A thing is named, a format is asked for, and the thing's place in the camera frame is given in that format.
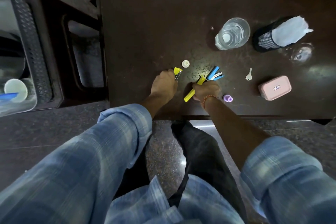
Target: water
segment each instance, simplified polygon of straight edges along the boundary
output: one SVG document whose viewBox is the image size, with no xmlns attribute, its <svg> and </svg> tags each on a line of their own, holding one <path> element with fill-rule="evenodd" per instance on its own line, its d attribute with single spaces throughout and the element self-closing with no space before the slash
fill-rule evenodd
<svg viewBox="0 0 336 224">
<path fill-rule="evenodd" d="M 238 47 L 243 38 L 243 27 L 236 22 L 231 22 L 226 24 L 216 35 L 215 43 L 219 49 L 227 50 Z"/>
</svg>

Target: wooden table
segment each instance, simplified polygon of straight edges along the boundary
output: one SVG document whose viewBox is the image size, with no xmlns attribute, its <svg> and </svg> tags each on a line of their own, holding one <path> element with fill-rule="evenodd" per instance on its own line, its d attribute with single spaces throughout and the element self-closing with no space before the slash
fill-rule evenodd
<svg viewBox="0 0 336 224">
<path fill-rule="evenodd" d="M 105 59 L 111 107 L 139 102 L 149 93 L 155 76 L 181 67 L 175 97 L 158 119 L 202 119 L 199 103 L 183 97 L 199 74 L 219 66 L 227 105 L 240 116 L 319 119 L 336 116 L 336 0 L 101 0 Z M 219 51 L 214 38 L 233 17 L 248 21 L 251 35 L 284 16 L 301 15 L 314 29 L 291 48 L 258 53 L 251 37 L 240 48 Z M 305 62 L 292 54 L 311 44 Z M 252 68 L 253 79 L 245 79 Z M 274 101 L 260 97 L 257 86 L 288 76 L 292 91 Z"/>
</svg>

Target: left hand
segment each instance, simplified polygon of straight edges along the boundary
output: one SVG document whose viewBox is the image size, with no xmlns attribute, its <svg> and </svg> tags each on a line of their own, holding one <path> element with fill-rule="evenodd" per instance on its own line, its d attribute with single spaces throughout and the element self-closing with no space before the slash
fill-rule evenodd
<svg viewBox="0 0 336 224">
<path fill-rule="evenodd" d="M 177 90 L 177 81 L 175 81 L 175 74 L 172 69 L 168 71 L 162 71 L 154 80 L 151 95 L 157 95 L 164 99 L 165 103 L 168 103 Z"/>
</svg>

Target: purple bottle cap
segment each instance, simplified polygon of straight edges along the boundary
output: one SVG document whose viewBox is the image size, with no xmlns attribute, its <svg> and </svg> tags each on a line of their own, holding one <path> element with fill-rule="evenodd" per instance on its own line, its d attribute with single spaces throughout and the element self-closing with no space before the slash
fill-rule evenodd
<svg viewBox="0 0 336 224">
<path fill-rule="evenodd" d="M 232 102 L 233 101 L 233 97 L 231 97 L 230 95 L 224 95 L 223 96 L 223 100 L 225 102 Z"/>
</svg>

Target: mesh pen holder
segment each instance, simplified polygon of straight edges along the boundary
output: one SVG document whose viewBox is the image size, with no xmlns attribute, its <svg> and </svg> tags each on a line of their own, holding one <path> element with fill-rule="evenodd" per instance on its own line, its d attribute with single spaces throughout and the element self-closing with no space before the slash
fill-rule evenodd
<svg viewBox="0 0 336 224">
<path fill-rule="evenodd" d="M 285 46 L 277 45 L 272 38 L 272 30 L 278 27 L 281 23 L 289 20 L 293 16 L 283 17 L 275 22 L 259 28 L 256 30 L 252 36 L 252 45 L 257 52 L 269 52 L 272 50 L 280 49 Z"/>
</svg>

